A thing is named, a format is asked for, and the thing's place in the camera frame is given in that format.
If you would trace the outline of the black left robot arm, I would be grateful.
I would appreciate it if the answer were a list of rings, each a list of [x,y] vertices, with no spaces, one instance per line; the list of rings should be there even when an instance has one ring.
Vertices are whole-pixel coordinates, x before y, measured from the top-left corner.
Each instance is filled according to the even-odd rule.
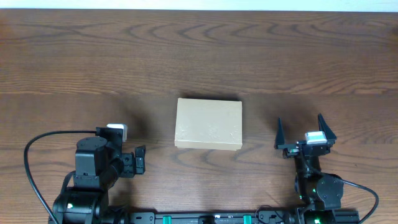
[[[125,206],[111,206],[108,191],[120,178],[145,170],[146,147],[122,153],[121,138],[89,137],[76,144],[75,170],[69,173],[53,204],[59,223],[129,223]]]

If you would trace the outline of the cardboard box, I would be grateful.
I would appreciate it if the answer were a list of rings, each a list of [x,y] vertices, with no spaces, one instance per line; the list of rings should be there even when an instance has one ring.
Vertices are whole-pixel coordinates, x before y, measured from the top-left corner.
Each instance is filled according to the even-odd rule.
[[[240,150],[243,146],[243,104],[179,98],[174,143],[179,149]]]

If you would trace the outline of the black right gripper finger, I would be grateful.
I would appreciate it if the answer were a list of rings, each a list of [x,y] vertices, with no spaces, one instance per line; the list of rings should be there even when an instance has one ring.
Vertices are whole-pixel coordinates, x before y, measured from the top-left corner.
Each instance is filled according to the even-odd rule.
[[[285,144],[285,136],[284,136],[284,130],[283,130],[281,118],[278,118],[277,124],[278,124],[278,127],[277,127],[277,133],[276,133],[275,141],[274,141],[274,148],[281,149],[282,145]]]
[[[328,142],[335,142],[337,140],[336,135],[327,125],[321,113],[318,114],[318,127],[320,131],[323,131]]]

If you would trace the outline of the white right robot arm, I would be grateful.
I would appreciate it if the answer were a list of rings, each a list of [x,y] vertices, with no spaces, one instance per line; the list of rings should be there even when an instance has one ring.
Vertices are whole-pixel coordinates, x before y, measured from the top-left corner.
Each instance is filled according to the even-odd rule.
[[[305,139],[293,144],[285,142],[282,120],[278,119],[274,148],[283,158],[295,161],[295,190],[304,206],[295,209],[295,223],[333,223],[333,210],[341,208],[343,183],[335,174],[322,172],[319,157],[330,153],[336,135],[318,115],[318,131],[305,133]]]

